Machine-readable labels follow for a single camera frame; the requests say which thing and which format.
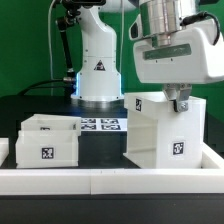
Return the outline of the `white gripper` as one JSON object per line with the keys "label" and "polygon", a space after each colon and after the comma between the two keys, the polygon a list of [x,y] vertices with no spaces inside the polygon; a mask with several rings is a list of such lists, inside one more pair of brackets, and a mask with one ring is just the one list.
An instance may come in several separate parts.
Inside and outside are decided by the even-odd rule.
{"label": "white gripper", "polygon": [[141,83],[160,83],[175,112],[188,110],[191,84],[207,84],[224,80],[224,38],[216,44],[216,25],[212,19],[186,26],[171,35],[171,44],[153,47],[151,38],[142,37],[141,18],[129,29],[134,41],[136,73]]}

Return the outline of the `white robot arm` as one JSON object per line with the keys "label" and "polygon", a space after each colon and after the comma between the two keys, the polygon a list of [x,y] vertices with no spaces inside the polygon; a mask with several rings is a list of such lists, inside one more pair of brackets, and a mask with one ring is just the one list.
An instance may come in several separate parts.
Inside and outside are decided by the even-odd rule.
{"label": "white robot arm", "polygon": [[129,29],[136,73],[142,83],[161,84],[178,112],[188,109],[194,84],[224,80],[224,38],[217,18],[199,12],[219,0],[90,0],[81,6],[83,59],[73,96],[86,102],[120,100],[116,69],[116,33],[101,12],[137,9]]}

